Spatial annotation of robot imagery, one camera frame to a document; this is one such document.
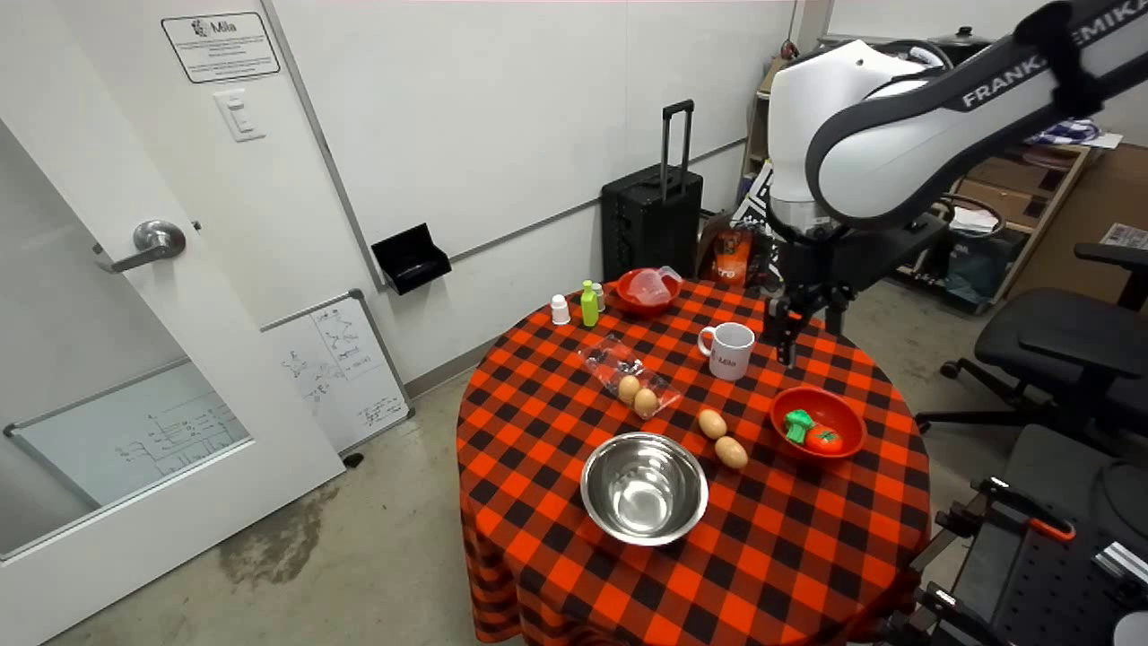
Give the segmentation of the black white calibration board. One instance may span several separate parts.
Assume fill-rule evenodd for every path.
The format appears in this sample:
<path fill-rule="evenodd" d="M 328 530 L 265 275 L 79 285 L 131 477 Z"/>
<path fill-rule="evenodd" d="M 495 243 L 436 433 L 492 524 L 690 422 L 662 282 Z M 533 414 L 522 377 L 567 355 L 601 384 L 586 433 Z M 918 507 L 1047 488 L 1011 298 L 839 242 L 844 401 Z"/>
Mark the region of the black white calibration board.
<path fill-rule="evenodd" d="M 771 238 L 770 218 L 770 182 L 771 182 L 771 159 L 763 159 L 762 168 L 753 176 L 743 179 L 740 204 L 735 209 L 731 217 L 731 228 L 745 229 L 759 234 L 759 236 Z"/>

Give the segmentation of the orange black clamp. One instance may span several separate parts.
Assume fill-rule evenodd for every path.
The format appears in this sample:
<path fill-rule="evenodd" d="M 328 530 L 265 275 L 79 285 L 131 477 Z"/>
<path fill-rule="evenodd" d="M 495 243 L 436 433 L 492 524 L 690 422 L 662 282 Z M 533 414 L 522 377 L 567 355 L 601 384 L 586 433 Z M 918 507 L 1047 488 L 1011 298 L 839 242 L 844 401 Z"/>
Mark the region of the orange black clamp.
<path fill-rule="evenodd" d="M 1021 512 L 1021 515 L 1027 519 L 1029 527 L 1037 534 L 1063 544 L 1075 540 L 1075 536 L 1077 536 L 1077 527 L 1071 520 L 1056 515 L 1045 504 L 1038 503 L 1033 496 L 1025 493 L 1021 488 L 1008 484 L 1002 478 L 996 478 L 996 476 L 980 478 L 980 481 L 972 481 L 970 487 L 974 491 L 983 495 L 988 504 L 1000 503 L 1007 508 Z"/>

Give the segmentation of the clear measuring cup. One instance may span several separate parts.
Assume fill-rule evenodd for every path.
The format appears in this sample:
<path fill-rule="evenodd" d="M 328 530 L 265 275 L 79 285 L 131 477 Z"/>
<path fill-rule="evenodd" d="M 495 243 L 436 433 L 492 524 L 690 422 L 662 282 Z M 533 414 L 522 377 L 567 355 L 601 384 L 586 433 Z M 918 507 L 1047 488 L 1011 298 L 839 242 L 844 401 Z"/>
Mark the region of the clear measuring cup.
<path fill-rule="evenodd" d="M 623 278 L 623 281 L 620 281 L 623 297 L 645 308 L 667 305 L 675 298 L 683 282 L 683 278 L 670 266 L 635 268 Z"/>

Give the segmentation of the white light switch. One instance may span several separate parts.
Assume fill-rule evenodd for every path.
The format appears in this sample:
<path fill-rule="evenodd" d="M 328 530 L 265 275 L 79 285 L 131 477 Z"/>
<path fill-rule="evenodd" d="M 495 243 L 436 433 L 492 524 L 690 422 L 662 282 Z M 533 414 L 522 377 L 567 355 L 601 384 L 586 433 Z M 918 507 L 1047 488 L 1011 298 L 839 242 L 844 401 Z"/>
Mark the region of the white light switch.
<path fill-rule="evenodd" d="M 265 131 L 253 118 L 246 89 L 214 92 L 214 102 L 235 143 L 265 138 Z"/>

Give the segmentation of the white wall sign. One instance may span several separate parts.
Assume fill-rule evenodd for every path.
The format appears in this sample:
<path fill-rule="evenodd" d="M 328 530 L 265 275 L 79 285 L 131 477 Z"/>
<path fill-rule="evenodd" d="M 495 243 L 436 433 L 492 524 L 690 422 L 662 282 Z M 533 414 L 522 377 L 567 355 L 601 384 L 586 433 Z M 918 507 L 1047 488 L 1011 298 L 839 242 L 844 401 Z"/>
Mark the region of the white wall sign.
<path fill-rule="evenodd" d="M 192 84 L 251 79 L 282 71 L 261 13 L 210 13 L 161 20 Z"/>

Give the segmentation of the steel bowl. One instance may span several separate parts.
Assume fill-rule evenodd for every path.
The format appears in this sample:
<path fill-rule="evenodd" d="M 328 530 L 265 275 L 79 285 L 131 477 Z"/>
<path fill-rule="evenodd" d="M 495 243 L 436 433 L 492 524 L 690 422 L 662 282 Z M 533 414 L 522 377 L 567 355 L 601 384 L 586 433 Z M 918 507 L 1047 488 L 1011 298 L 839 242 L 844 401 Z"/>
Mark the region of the steel bowl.
<path fill-rule="evenodd" d="M 709 483 L 678 442 L 649 431 L 619 434 L 594 449 L 579 478 L 587 515 L 633 546 L 665 546 L 700 523 Z"/>

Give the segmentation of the white door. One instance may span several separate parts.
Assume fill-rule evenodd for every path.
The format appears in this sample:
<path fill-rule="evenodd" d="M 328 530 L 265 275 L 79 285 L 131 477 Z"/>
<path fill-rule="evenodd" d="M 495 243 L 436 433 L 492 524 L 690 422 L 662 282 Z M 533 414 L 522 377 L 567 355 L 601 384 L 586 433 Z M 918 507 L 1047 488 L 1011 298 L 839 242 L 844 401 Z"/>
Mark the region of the white door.
<path fill-rule="evenodd" d="M 113 260 L 147 221 L 184 252 L 126 281 L 248 437 L 0 561 L 0 646 L 40 646 L 344 470 L 52 0 L 0 0 L 0 120 Z"/>

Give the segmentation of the black suitcase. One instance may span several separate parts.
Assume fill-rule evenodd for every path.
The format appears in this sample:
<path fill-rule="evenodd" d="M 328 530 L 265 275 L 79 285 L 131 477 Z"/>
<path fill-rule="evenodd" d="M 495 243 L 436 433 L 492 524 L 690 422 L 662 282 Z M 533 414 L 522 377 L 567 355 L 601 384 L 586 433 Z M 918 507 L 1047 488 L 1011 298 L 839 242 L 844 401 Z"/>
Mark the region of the black suitcase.
<path fill-rule="evenodd" d="M 664 147 L 656 165 L 600 189 L 602 255 L 606 282 L 634 268 L 670 266 L 696 275 L 704 179 L 690 169 L 693 100 L 664 107 Z M 682 158 L 669 163 L 670 123 L 684 114 Z"/>

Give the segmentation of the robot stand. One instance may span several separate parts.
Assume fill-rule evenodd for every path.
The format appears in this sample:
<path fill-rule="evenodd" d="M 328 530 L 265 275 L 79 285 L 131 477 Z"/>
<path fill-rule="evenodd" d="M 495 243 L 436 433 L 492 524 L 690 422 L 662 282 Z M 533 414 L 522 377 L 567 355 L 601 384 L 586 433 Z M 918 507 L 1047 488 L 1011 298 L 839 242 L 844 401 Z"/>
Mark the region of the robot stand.
<path fill-rule="evenodd" d="M 952 503 L 908 573 L 969 540 L 955 584 L 923 581 L 879 646 L 1148 646 L 1148 467 L 1031 425 L 996 478 L 1071 520 L 1075 540 L 976 491 Z"/>

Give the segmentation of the clear plastic egg package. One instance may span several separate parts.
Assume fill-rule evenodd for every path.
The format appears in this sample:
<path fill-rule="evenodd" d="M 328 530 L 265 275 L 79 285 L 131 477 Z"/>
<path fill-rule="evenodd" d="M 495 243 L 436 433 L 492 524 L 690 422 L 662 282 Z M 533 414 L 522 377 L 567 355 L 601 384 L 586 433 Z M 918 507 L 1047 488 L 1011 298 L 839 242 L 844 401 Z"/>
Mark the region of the clear plastic egg package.
<path fill-rule="evenodd" d="M 619 400 L 619 380 L 623 375 L 627 375 L 627 373 L 639 378 L 642 388 L 651 388 L 660 397 L 661 407 L 656 413 L 656 417 L 664 412 L 665 408 L 675 406 L 683 397 L 683 394 L 675 386 L 670 384 L 668 378 L 664 378 L 659 372 L 649 368 L 647 364 L 639 359 L 634 349 L 621 342 L 618 336 L 604 336 L 597 344 L 577 349 L 577 358 L 582 363 L 583 368 L 616 400 Z M 633 406 L 626 407 L 637 415 Z"/>

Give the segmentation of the dark bin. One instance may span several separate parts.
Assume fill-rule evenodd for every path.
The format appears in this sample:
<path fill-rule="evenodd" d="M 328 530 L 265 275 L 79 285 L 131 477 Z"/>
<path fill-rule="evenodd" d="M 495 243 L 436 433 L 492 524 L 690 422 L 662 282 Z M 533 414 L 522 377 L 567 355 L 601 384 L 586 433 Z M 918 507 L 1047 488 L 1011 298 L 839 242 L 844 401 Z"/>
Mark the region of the dark bin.
<path fill-rule="evenodd" d="M 944 274 L 944 299 L 969 316 L 991 308 L 1018 257 L 1021 238 L 1007 231 L 1004 217 L 977 199 L 946 193 L 939 200 L 948 223 L 951 255 Z"/>

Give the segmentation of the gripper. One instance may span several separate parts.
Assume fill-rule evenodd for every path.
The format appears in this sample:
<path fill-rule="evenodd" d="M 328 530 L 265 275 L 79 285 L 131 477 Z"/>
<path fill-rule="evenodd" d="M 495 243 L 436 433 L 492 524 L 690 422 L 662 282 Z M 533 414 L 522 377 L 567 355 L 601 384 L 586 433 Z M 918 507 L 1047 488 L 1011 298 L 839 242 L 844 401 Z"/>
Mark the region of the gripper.
<path fill-rule="evenodd" d="M 816 228 L 806 236 L 793 226 L 775 226 L 779 238 L 779 278 L 783 291 L 766 309 L 765 343 L 775 348 L 784 368 L 796 365 L 796 340 L 809 324 L 809 312 L 825 310 L 829 334 L 843 336 L 845 312 L 856 299 L 852 286 L 832 273 L 836 247 L 850 235 L 848 226 Z"/>

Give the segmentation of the white mug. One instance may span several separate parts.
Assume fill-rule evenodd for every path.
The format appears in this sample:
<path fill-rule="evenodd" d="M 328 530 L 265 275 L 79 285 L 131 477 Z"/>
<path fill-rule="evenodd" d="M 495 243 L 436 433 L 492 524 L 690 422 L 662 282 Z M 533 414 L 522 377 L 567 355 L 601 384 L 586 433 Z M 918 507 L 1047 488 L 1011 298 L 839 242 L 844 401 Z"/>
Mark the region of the white mug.
<path fill-rule="evenodd" d="M 739 322 L 705 327 L 697 338 L 701 355 L 709 360 L 709 373 L 718 380 L 735 381 L 746 375 L 757 335 Z"/>

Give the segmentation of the small whiteboard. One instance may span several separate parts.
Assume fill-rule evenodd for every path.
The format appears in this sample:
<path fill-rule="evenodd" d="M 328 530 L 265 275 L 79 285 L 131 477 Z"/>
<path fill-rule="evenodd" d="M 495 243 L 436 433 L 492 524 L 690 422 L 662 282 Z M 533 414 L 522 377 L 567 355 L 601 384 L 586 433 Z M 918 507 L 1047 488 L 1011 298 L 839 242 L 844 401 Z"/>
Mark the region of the small whiteboard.
<path fill-rule="evenodd" d="M 277 319 L 261 332 L 336 453 L 414 415 L 360 289 Z"/>

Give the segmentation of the wall whiteboard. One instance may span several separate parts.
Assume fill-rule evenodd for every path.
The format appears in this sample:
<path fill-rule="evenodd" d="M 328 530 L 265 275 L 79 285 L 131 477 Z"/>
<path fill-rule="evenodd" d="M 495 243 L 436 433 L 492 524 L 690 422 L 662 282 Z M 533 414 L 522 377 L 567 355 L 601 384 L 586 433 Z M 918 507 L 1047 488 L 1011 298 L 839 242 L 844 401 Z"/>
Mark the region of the wall whiteboard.
<path fill-rule="evenodd" d="M 695 101 L 704 205 L 798 0 L 261 0 L 377 289 L 370 246 L 426 224 L 451 260 L 590 207 Z"/>

